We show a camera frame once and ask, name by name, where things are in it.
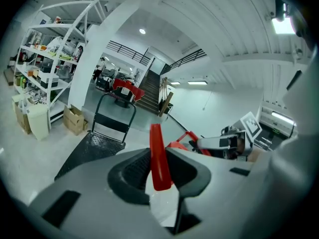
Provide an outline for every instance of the fluorescent light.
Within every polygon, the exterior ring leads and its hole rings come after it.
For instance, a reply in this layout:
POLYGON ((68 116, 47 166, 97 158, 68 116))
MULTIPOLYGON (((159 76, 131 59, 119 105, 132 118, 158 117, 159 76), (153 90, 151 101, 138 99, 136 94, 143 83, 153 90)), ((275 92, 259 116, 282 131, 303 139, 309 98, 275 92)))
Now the fluorescent light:
POLYGON ((295 34, 289 17, 285 17, 284 21, 281 22, 273 18, 272 23, 276 34, 295 34))
POLYGON ((295 122, 292 119, 290 119, 290 118, 288 118, 288 117, 286 117, 286 116, 284 116, 282 114, 279 114, 277 112, 272 112, 271 115, 276 117, 276 118, 279 118, 281 120, 284 120, 285 122, 288 122, 291 125, 295 124, 295 122))
POLYGON ((199 82, 188 82, 190 85, 207 85, 207 82, 205 81, 199 81, 199 82))

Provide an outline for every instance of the beige bin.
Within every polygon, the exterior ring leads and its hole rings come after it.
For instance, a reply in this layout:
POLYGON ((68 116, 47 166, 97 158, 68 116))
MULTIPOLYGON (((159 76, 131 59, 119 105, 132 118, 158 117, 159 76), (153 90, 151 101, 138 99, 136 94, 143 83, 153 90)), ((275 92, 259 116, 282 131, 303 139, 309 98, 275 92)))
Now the beige bin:
POLYGON ((47 106, 42 104, 30 106, 26 111, 31 131, 38 140, 49 135, 47 111, 47 106))

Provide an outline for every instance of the gray floor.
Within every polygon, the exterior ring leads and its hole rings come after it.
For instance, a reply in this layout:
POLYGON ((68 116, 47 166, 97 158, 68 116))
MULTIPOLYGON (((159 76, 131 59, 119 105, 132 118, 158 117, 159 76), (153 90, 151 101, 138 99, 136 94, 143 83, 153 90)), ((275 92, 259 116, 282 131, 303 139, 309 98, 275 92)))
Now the gray floor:
MULTIPOLYGON (((45 187, 54 181, 54 177, 68 158, 72 150, 85 136, 85 132, 75 136, 63 124, 62 119, 52 124, 49 136, 37 141, 34 135, 25 134, 18 125, 12 108, 11 96, 16 95, 0 75, 0 173, 10 194, 26 204, 45 187)), ((92 121, 94 111, 102 92, 90 86, 83 113, 92 121)), ((124 109, 106 100, 101 113, 120 121, 127 121, 132 109, 124 109)), ((161 123, 165 145, 178 139, 183 130, 171 119, 157 116, 137 108, 137 114, 126 139, 126 150, 149 146, 149 128, 151 123, 161 123)), ((105 134, 121 138, 121 133, 98 127, 105 134)))

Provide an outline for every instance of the black railing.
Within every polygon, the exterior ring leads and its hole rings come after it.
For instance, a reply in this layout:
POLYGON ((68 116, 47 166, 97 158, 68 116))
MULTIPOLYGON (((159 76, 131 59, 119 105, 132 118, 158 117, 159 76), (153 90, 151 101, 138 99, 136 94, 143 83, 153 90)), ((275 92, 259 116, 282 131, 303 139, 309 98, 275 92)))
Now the black railing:
POLYGON ((121 45, 117 42, 110 41, 106 47, 110 50, 114 50, 118 53, 123 54, 124 56, 134 59, 135 61, 138 61, 140 64, 145 66, 147 66, 150 61, 150 59, 147 56, 144 56, 143 54, 135 50, 132 50, 129 47, 121 45))
POLYGON ((160 74, 165 74, 169 72, 171 69, 174 69, 175 67, 179 67, 191 61, 195 61, 196 59, 202 58, 204 56, 207 56, 207 54, 202 49, 196 50, 187 55, 186 57, 183 57, 180 60, 172 63, 171 65, 166 64, 160 74))

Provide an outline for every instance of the exit sign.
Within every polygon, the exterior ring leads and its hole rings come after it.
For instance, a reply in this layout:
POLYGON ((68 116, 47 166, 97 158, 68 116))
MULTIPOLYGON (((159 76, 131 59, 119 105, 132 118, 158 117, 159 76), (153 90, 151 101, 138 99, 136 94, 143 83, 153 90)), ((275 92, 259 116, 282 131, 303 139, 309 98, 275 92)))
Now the exit sign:
POLYGON ((278 129, 273 129, 273 132, 275 132, 275 133, 280 133, 280 131, 278 130, 278 129))

